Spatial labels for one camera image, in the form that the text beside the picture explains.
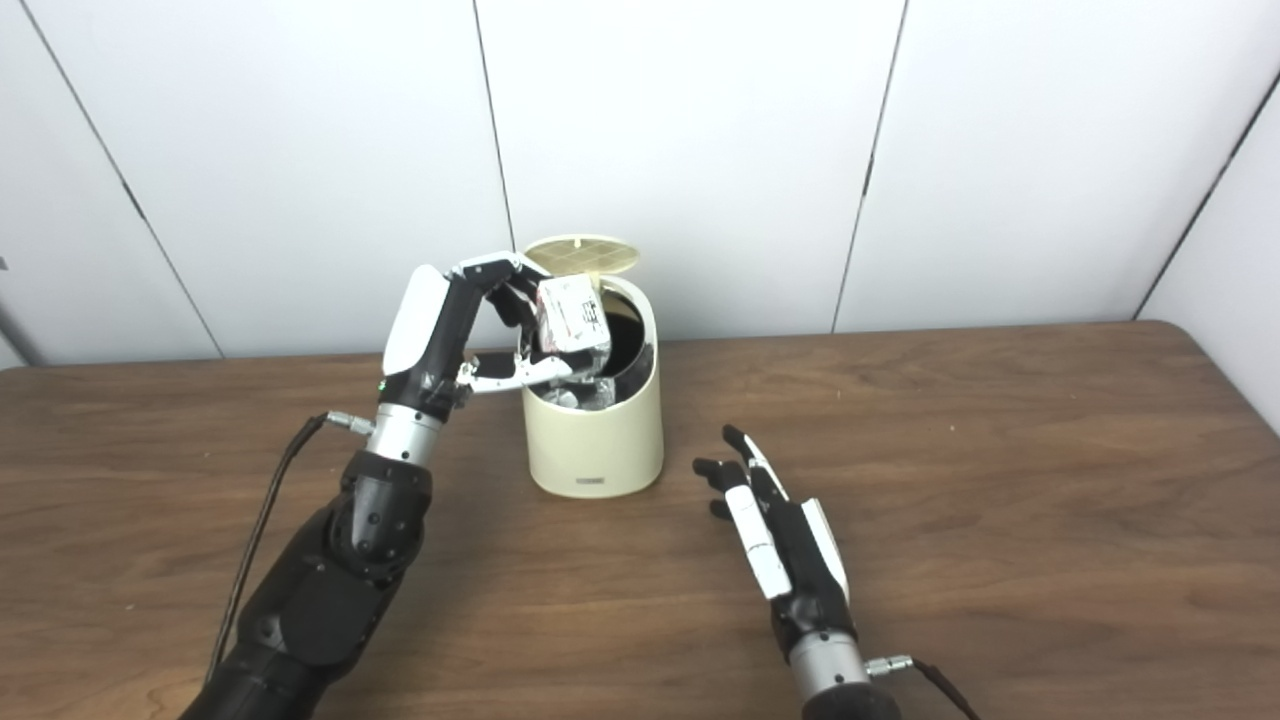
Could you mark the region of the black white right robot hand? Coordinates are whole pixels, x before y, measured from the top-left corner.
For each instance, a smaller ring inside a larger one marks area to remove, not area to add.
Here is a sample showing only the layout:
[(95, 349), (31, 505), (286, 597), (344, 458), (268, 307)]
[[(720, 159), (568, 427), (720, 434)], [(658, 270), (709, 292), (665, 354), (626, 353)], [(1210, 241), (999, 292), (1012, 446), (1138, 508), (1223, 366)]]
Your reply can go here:
[(849, 579), (820, 501), (791, 500), (768, 457), (737, 427), (723, 425), (722, 438), (740, 459), (698, 457), (692, 471), (717, 492), (712, 516), (737, 533), (780, 652), (788, 657), (809, 635), (855, 641)]

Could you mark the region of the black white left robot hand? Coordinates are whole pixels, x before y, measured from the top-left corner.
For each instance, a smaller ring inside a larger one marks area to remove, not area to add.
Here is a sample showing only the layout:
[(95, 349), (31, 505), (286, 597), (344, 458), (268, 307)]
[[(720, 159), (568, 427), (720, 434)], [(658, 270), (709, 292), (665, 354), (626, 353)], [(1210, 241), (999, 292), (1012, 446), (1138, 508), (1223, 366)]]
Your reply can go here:
[[(508, 359), (466, 357), (481, 305), (518, 329)], [(468, 259), (448, 272), (413, 270), (381, 360), (380, 404), (439, 421), (471, 395), (599, 374), (613, 351), (602, 300), (588, 275), (553, 275), (521, 252)]]

